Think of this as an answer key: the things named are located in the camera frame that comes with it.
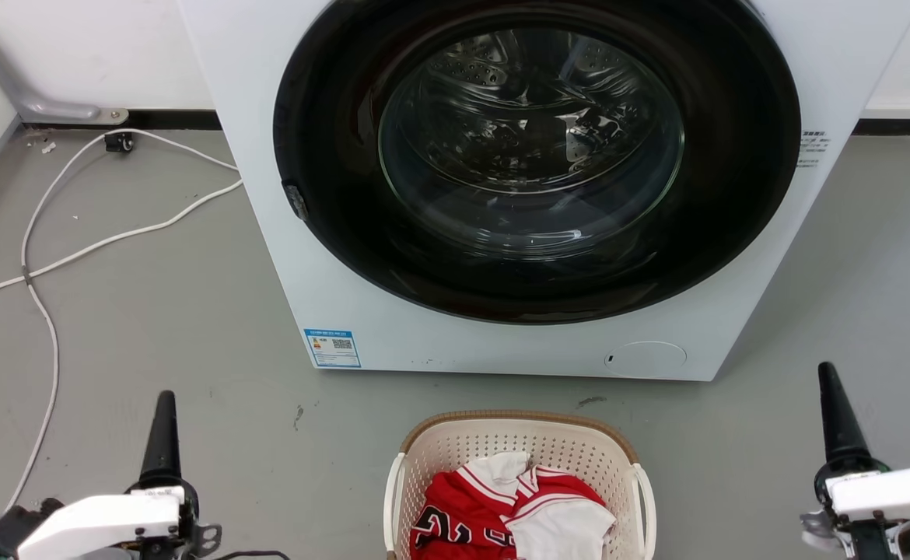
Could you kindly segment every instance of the white washing machine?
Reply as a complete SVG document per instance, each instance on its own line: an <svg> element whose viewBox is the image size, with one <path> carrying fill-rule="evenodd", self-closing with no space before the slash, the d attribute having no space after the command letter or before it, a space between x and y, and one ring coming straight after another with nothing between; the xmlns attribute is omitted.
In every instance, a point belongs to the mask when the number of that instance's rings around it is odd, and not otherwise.
<svg viewBox="0 0 910 560"><path fill-rule="evenodd" d="M910 0L180 0L317 368L714 379Z"/></svg>

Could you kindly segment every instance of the basket rim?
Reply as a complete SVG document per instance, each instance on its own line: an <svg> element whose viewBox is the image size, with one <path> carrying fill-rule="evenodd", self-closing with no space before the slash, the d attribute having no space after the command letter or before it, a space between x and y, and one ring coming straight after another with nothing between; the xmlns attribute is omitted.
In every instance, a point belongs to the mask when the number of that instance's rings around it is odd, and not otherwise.
<svg viewBox="0 0 910 560"><path fill-rule="evenodd" d="M566 425L578 425L580 428L595 429L613 439L614 442L621 447L621 450L625 452L630 464L639 464L639 454L635 452L632 444L629 443L625 436L622 436L621 432L615 429L614 426L608 425L606 422L598 421L598 419L539 411L494 410L443 412L443 414L433 415L433 417L427 418L425 421L416 425L416 428L410 430L406 439L403 439L399 451L404 454L409 453L410 446L412 446L417 437L419 437L421 433L426 432L427 429L433 428L435 425L442 425L442 423L445 422L467 421L467 419L525 419L525 421L557 422L565 423Z"/></svg>

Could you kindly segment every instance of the blue and white sticker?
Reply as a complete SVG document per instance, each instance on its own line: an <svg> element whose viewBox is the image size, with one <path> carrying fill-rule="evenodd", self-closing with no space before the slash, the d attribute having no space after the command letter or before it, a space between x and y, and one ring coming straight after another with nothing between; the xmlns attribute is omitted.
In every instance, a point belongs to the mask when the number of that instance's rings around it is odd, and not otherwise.
<svg viewBox="0 0 910 560"><path fill-rule="evenodd" d="M352 331L303 329L317 368L360 368L359 349Z"/></svg>

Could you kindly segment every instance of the white cable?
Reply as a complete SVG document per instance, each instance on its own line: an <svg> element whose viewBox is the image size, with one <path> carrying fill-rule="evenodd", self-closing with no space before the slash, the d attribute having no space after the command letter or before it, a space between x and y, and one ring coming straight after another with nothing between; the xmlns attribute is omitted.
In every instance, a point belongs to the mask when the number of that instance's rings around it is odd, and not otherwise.
<svg viewBox="0 0 910 560"><path fill-rule="evenodd" d="M214 159L214 157L207 156L207 155L205 155L205 153L199 152L199 150L197 150L197 149L189 148L189 146L187 146L187 145L181 145L181 143L170 141L170 139L167 139L167 138L161 138L159 135L152 134L152 132L136 130L136 128L117 128L117 130L108 131L108 132L104 132L101 135L97 135L97 137L93 138L91 142L86 143L86 145L83 146L82 149L80 149L78 151L78 153L76 153L71 159L68 160L68 163L65 164L64 169L61 169L61 172L58 173L58 176L54 178L53 182L51 182L50 187L47 187L47 191L44 192L44 196L40 199L40 203L38 203L37 209L34 210L34 212L33 212L33 216L31 217L30 223L28 224L28 226L26 228L26 232L23 234L23 244L20 249L20 265L22 266L22 270L23 270L24 274L27 274L31 280L42 274L46 274L56 268L67 265L68 263L75 261L75 260L81 258L82 256L85 256L85 255L95 251L96 249L109 245L110 243L113 243L114 241L120 241L121 239L133 237L135 235L139 235L142 233L150 233L150 231L156 231L156 230L171 226L171 224L174 224L178 220L183 219L189 212L192 212L192 210L195 210L199 206L205 205L206 202L212 201L212 199L217 198L218 196L228 194L228 192L234 191L234 189L241 187L241 185L244 184L244 181L238 180L237 182L235 182L235 184L230 185L230 187L222 188L222 189L220 189L220 191L212 192L212 194L203 196L203 198L200 198L199 201L193 202L192 205L189 205L189 207L187 207L186 209L182 210L182 212L179 212L177 215L175 215L173 217L173 219L160 223L160 224L157 224L157 226L142 227L139 229L134 229L132 231L127 231L126 233L120 233L120 234L114 235L113 237L109 237L109 238L103 239L102 241L97 242L93 245L89 245L85 249L75 252L74 254L68 255L67 257L65 257L57 262L54 262L52 264L49 264L49 265L45 266L44 268L41 268L34 272L28 272L27 263L26 263L26 250L27 250L27 245L30 241L30 234L33 233L33 227L37 223L37 217L40 216L40 212L44 208L44 205L47 202L47 198L49 198L51 192L54 190L54 187L57 187L58 182L65 175L65 173L67 173L68 169L70 169L72 164L82 155L82 153L84 153L89 148L92 148L93 145L95 145L97 142L99 142L100 139L103 139L103 137L106 137L106 135L114 135L114 134L117 134L118 132L132 132L132 134L136 134L136 135L145 135L146 137L154 138L154 139L157 139L157 141L167 143L167 145L173 145L173 146L175 146L175 148L184 149L184 150L186 150L186 152L194 153L196 156L202 157L202 159L206 159L209 162L217 163L218 166L227 167L228 170L235 170L235 171L238 170L237 167L231 166L230 163L221 162L221 160ZM18 278L12 278L10 280L6 280L5 282L0 282L0 290L2 288L8 287L8 286L18 284L19 282L24 282L25 280L26 280L26 278L21 276ZM20 494L23 493L23 488L26 486L26 481L30 477L30 472L33 470L34 464L37 462L37 455L40 453L40 447L42 446L42 444L44 442L44 436L47 435L47 427L51 423L51 415L54 414L54 402L57 400L57 397L58 397L58 385L59 385L60 376L61 376L61 371L60 371L61 366L60 366L60 359L59 359L61 348L60 348L60 345L58 344L57 330L54 329L54 321L51 320L50 313L47 312L47 308L44 307L43 303L40 301L40 297L37 295L37 291L34 289L32 282L27 282L27 289L30 291L30 296L33 297L33 301L37 305L37 308L40 309L41 314L44 316L44 320L47 322L47 329L51 333L51 344L54 347L53 380L51 383L51 396L50 396L50 400L47 401L47 410L44 412L44 420L41 422L40 432L37 435L37 440L34 443L33 450L30 453L30 458L27 461L26 468L23 471L23 475L21 476L20 481L19 481L18 485L16 486L16 489L14 490L13 495L12 495L11 499L9 500L9 503L6 504L5 510L8 510L10 507L14 506L16 501L19 500Z"/></svg>

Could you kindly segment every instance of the clothes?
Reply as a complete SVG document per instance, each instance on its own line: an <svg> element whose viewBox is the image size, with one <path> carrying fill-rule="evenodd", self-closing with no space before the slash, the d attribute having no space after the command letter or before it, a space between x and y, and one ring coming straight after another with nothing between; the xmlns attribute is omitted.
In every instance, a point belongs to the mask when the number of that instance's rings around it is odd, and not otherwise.
<svg viewBox="0 0 910 560"><path fill-rule="evenodd" d="M434 476L410 531L413 560L600 560L615 518L568 472L498 453Z"/></svg>

